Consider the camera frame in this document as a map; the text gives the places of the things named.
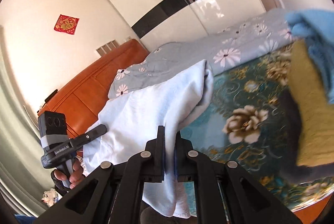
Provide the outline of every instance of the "black handle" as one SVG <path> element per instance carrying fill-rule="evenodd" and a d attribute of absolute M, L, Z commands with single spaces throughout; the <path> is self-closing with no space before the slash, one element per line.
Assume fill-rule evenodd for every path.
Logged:
<path fill-rule="evenodd" d="M 69 177 L 73 173 L 73 163 L 74 163 L 75 158 L 71 158 L 67 160 L 66 162 L 62 163 L 57 167 L 57 169 L 61 172 L 63 172 L 67 178 L 67 180 L 62 181 L 63 185 L 67 188 L 70 188 L 70 180 Z"/>

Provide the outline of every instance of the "yellow cloth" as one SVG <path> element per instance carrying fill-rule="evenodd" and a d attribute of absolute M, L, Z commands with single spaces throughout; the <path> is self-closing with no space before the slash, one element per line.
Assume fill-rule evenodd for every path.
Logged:
<path fill-rule="evenodd" d="M 304 41 L 293 45 L 288 84 L 303 125 L 297 165 L 313 167 L 334 162 L 334 104 L 327 103 L 321 77 Z"/>

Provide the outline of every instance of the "orange leather headboard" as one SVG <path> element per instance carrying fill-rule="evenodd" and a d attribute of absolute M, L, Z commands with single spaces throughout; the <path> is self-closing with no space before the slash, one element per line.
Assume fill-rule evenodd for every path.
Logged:
<path fill-rule="evenodd" d="M 64 113 L 67 134 L 73 138 L 86 132 L 97 121 L 97 114 L 108 100 L 108 91 L 118 69 L 139 64 L 149 52 L 132 39 L 88 66 L 50 99 L 38 113 Z"/>

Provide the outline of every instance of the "white cloth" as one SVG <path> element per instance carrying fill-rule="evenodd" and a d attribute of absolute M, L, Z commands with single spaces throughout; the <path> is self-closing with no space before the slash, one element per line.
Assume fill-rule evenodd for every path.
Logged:
<path fill-rule="evenodd" d="M 103 161 L 114 165 L 126 162 L 145 150 L 146 142 L 155 139 L 158 126 L 163 125 L 165 179 L 145 183 L 143 200 L 164 216 L 190 217 L 183 184 L 174 174 L 175 137 L 205 111 L 212 92 L 212 69 L 203 60 L 161 84 L 107 101 L 91 128 L 104 124 L 108 132 L 83 148 L 87 171 L 92 172 Z"/>

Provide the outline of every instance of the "metal screw head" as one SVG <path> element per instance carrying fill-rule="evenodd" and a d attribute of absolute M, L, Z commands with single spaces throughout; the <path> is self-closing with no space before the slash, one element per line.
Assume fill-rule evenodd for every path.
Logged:
<path fill-rule="evenodd" d="M 151 156 L 151 153 L 149 151 L 145 150 L 145 151 L 141 152 L 140 156 L 142 156 L 143 158 L 148 158 L 148 157 Z"/>
<path fill-rule="evenodd" d="M 196 156 L 198 155 L 198 152 L 197 152 L 196 150 L 190 150 L 190 151 L 188 152 L 188 155 L 189 155 L 190 157 L 196 157 Z"/>
<path fill-rule="evenodd" d="M 111 167 L 111 162 L 108 162 L 108 161 L 104 161 L 100 164 L 100 167 L 102 169 L 108 169 L 109 167 Z"/>
<path fill-rule="evenodd" d="M 236 168 L 237 166 L 238 166 L 238 163 L 236 161 L 228 161 L 229 168 Z"/>

